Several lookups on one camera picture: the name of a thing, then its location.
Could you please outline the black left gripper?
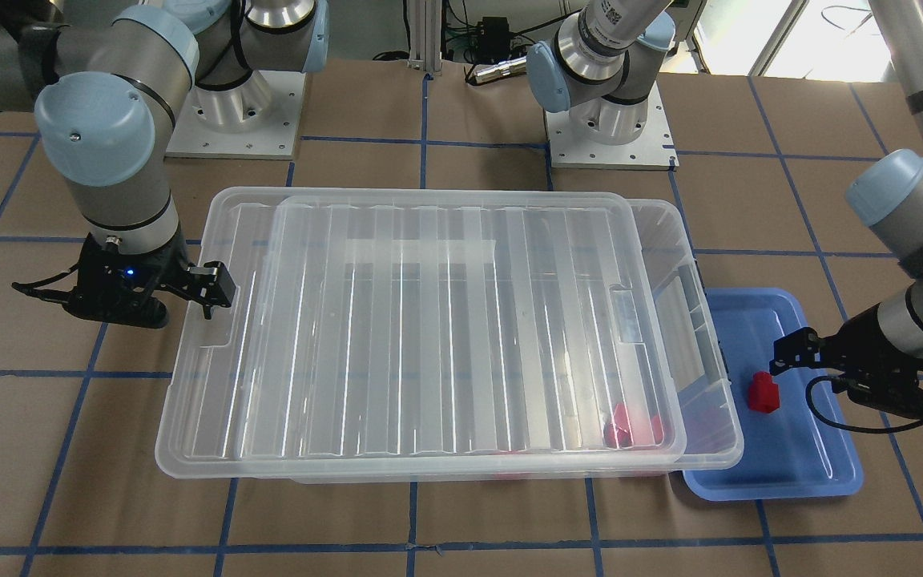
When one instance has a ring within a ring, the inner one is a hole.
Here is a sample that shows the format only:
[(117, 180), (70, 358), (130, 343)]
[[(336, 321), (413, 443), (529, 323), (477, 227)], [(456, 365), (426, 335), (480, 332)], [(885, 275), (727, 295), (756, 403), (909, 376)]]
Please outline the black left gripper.
[[(846, 391), (858, 405), (923, 419), (923, 352), (902, 352), (888, 340), (873, 306), (849, 319), (828, 337), (828, 360), (849, 380)], [(824, 337), (810, 326), (773, 342), (767, 373), (779, 376), (792, 369), (825, 369), (820, 358)]]

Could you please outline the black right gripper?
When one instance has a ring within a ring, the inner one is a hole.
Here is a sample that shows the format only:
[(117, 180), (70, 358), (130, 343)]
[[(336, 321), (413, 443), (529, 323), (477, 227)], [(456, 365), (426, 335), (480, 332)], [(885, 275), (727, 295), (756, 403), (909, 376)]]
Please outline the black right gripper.
[(197, 303), (204, 319), (212, 319), (216, 308), (233, 306), (236, 284), (225, 263), (190, 265), (182, 232), (161, 248), (136, 255), (120, 253), (116, 244), (99, 244), (88, 235), (79, 253), (76, 285), (62, 309), (89, 321), (161, 329), (169, 313), (155, 296), (158, 291)]

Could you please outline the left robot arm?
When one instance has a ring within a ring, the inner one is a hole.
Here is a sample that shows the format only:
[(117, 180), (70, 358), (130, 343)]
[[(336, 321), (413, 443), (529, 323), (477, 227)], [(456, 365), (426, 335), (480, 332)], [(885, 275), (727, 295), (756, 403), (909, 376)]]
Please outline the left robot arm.
[[(667, 1), (590, 1), (565, 16), (550, 41), (527, 52), (532, 94), (550, 113), (587, 107), (590, 135), (608, 145), (631, 141), (636, 128), (603, 134), (612, 118), (645, 116), (663, 52), (674, 39)], [(923, 1), (872, 1), (869, 11), (923, 139)], [(845, 194), (857, 218), (897, 257), (911, 279), (904, 292), (861, 312), (838, 333), (798, 329), (774, 342), (772, 375), (827, 369), (824, 382), (850, 401), (923, 425), (923, 156), (886, 155)]]

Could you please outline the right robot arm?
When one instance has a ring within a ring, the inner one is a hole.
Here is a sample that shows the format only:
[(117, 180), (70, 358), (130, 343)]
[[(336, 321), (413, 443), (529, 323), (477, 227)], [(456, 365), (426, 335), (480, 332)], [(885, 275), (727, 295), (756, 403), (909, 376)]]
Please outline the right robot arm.
[(328, 31), (326, 1), (139, 1), (106, 28), (68, 22), (62, 1), (0, 1), (0, 113), (33, 114), (89, 227), (74, 265), (14, 291), (148, 329), (169, 321), (158, 291), (206, 319), (230, 308), (227, 266), (187, 252), (163, 164), (177, 117), (196, 92), (321, 71)]

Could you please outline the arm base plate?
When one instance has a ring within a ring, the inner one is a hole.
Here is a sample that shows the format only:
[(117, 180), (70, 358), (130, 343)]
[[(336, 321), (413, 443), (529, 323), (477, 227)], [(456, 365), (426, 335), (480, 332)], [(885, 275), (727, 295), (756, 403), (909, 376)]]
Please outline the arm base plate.
[(167, 158), (293, 160), (307, 74), (256, 71), (240, 87), (196, 87), (184, 101)]
[(596, 99), (543, 118), (554, 168), (671, 171), (680, 165), (657, 84), (634, 105)]

